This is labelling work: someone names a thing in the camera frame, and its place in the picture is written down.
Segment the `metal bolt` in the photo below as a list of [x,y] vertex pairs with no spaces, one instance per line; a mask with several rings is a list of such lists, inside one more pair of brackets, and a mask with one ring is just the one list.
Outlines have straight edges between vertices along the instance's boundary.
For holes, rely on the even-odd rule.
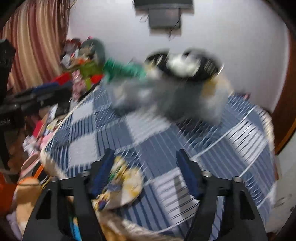
[[56,176],[53,176],[53,177],[50,177],[50,181],[52,182],[52,183],[55,183],[55,182],[57,182],[59,179],[58,179],[58,177],[56,177]]
[[204,177],[211,177],[211,176],[212,176],[212,173],[209,172],[209,171],[202,171],[202,175],[203,175]]
[[88,177],[89,174],[90,174],[89,171],[83,171],[83,172],[80,173],[80,175],[81,175],[82,177]]
[[236,183],[243,183],[244,182],[241,177],[233,177],[232,180],[235,181]]

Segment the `red object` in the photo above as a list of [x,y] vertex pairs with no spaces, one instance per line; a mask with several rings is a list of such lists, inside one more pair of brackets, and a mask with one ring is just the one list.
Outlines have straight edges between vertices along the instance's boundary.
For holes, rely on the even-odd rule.
[[63,85],[71,79],[72,79],[72,76],[70,75],[70,73],[66,72],[60,75],[59,77],[56,77],[55,79],[53,79],[52,82],[58,82],[59,85]]
[[36,124],[36,127],[35,127],[35,129],[34,129],[34,131],[33,131],[33,136],[34,136],[35,138],[37,138],[37,136],[38,136],[38,134],[39,134],[39,132],[40,132],[42,126],[43,126],[43,122],[42,122],[42,120],[38,121],[37,124]]
[[95,74],[91,77],[91,82],[93,84],[97,84],[98,82],[100,82],[102,80],[103,76],[104,76],[103,74]]

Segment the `wall-mounted device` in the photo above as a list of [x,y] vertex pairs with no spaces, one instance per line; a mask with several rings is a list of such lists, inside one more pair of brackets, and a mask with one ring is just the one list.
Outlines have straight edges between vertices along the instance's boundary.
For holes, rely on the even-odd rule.
[[134,0],[136,10],[147,10],[150,28],[178,29],[181,9],[193,7],[193,0]]

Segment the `striped curtain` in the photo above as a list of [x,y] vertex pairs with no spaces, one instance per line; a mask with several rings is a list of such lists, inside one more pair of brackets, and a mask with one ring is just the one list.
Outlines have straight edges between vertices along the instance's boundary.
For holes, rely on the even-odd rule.
[[8,80],[14,92],[61,74],[59,56],[66,41],[69,6],[70,0],[26,0],[0,32],[0,38],[7,38],[16,49]]

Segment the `checkered blanket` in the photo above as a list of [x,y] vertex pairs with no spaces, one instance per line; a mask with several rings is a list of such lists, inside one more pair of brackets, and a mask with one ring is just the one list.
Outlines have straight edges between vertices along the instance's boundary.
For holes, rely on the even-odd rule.
[[[99,86],[66,117],[41,161],[61,178],[75,177],[100,160],[106,148],[115,150],[130,166],[142,169],[144,188],[136,201],[113,210],[112,216],[146,233],[184,238],[199,201],[188,193],[176,151],[185,149],[192,161],[216,177],[242,177],[265,223],[275,182],[272,143],[269,115],[239,96],[229,97],[222,122],[212,126],[194,120],[171,123],[141,111],[117,116]],[[211,240],[217,238],[222,213],[219,197]]]

